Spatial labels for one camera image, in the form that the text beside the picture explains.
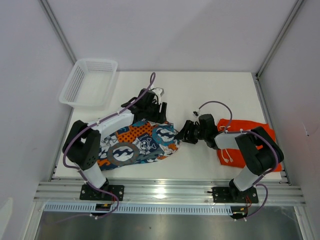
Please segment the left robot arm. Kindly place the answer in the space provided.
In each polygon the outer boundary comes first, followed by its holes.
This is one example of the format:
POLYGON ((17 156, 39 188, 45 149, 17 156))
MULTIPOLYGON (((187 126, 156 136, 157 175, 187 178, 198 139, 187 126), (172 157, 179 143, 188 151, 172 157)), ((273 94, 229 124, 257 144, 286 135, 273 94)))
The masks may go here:
POLYGON ((161 101, 163 94, 164 89, 159 87, 144 88, 109 116, 90 123, 81 120, 73 123, 62 148, 62 162, 66 168, 83 174, 85 182, 92 185, 90 192, 97 200, 105 199, 109 193, 107 178, 98 166, 101 149, 117 142, 112 134, 121 128, 141 120, 164 123, 167 103, 161 101))

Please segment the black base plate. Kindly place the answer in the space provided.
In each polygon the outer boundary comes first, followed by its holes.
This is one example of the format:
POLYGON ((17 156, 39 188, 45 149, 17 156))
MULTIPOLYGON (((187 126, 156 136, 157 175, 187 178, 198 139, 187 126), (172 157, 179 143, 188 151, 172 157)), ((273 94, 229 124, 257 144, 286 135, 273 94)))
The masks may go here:
POLYGON ((239 191, 236 187, 215 186, 208 193, 212 195, 214 203, 257 204, 259 202, 257 190, 254 187, 239 191))
POLYGON ((120 202, 123 201, 125 193, 124 185, 114 185, 107 182, 101 187, 101 189, 103 192, 92 188, 88 184, 83 184, 81 186, 79 199, 83 201, 115 201, 116 198, 113 196, 115 195, 120 202))

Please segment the white plastic basket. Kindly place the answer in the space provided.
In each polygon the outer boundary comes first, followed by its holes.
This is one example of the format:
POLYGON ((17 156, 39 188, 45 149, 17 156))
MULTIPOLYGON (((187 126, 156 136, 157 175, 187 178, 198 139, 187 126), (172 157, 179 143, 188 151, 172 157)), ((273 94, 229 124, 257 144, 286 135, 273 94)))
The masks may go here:
POLYGON ((110 59, 81 58, 74 64, 59 95, 72 108, 103 108, 116 84, 118 63, 110 59))

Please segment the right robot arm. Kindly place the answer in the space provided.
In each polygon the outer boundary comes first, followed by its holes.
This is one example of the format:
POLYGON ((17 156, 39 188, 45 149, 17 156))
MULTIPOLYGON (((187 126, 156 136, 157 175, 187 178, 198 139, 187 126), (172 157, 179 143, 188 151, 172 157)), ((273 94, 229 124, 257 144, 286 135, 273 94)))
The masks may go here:
POLYGON ((282 150, 262 126, 238 131, 230 131, 226 126, 220 130, 211 114, 200 115, 198 121, 187 120, 175 139, 189 144, 203 140, 215 150, 240 151, 245 166, 228 187, 228 196, 234 202, 245 198, 247 190, 284 160, 282 150))

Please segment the aluminium mounting rail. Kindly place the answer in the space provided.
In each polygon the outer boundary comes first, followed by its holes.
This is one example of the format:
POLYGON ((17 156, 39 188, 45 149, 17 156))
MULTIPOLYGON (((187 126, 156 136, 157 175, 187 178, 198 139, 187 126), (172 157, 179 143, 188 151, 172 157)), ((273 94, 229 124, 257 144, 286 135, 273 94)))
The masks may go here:
MULTIPOLYGON (((212 187, 225 187, 225 180, 170 180, 170 179, 121 179, 111 178, 112 185, 124 186, 124 203, 202 205, 212 203, 212 187)), ((62 178, 42 181, 33 198, 34 201, 79 202, 84 181, 79 178, 62 178)), ((306 200, 299 186, 287 182, 265 182, 268 192, 257 187, 262 203, 267 196, 267 206, 305 206, 306 200)))

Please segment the orange shorts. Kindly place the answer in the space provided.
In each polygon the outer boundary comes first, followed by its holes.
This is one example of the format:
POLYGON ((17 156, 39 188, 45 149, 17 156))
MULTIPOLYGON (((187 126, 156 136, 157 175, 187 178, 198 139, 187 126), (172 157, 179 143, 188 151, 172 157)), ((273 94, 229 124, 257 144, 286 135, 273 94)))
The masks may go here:
MULTIPOLYGON (((276 134, 273 129, 269 127, 267 123, 260 123, 250 120, 240 120, 234 119, 231 121, 230 125, 227 127, 229 131, 252 131, 256 127, 262 127, 272 140, 276 141, 276 134)), ((238 149, 219 149, 217 150, 217 157, 219 162, 223 166, 229 166, 233 168, 244 168, 245 160, 238 149)))

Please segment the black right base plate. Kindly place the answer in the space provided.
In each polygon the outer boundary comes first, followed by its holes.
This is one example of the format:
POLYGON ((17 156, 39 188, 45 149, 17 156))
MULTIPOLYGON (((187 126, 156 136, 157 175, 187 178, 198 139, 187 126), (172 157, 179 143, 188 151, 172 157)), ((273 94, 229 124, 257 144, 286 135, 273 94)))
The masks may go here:
POLYGON ((214 203, 257 204, 259 202, 257 190, 254 187, 239 191, 236 187, 215 186, 208 193, 212 195, 214 203))

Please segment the patterned multicolour shorts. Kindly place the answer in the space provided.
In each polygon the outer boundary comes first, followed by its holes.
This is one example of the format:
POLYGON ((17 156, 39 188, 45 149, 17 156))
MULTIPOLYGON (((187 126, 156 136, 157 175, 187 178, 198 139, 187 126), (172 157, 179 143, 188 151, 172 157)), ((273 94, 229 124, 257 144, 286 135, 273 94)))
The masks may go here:
POLYGON ((148 164, 173 155, 180 147, 178 132, 170 122, 145 119, 101 137, 97 164, 102 171, 148 164))

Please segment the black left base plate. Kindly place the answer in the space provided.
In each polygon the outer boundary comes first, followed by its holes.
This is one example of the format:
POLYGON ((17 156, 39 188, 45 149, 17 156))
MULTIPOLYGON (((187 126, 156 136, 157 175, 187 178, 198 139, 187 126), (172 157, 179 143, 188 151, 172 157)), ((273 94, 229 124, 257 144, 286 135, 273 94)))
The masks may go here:
POLYGON ((103 192, 92 188, 88 184, 83 184, 81 186, 79 199, 83 201, 115 201, 116 198, 113 196, 115 195, 120 202, 123 201, 125 193, 124 185, 114 185, 107 182, 101 187, 101 189, 103 192))

